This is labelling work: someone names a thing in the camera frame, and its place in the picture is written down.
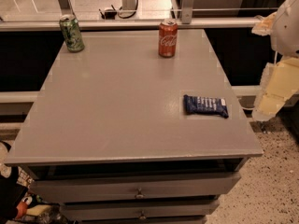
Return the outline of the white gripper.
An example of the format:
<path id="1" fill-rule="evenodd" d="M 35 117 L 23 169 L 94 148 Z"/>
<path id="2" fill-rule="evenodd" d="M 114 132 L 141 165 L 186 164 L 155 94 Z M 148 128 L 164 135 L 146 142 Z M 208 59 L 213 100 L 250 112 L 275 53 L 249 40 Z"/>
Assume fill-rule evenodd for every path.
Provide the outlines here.
<path id="1" fill-rule="evenodd" d="M 285 0 L 277 13 L 258 15 L 257 19 L 251 32 L 270 35 L 272 50 L 289 56 L 276 64 L 268 63 L 263 70 L 252 117 L 268 121 L 299 91 L 299 0 Z"/>

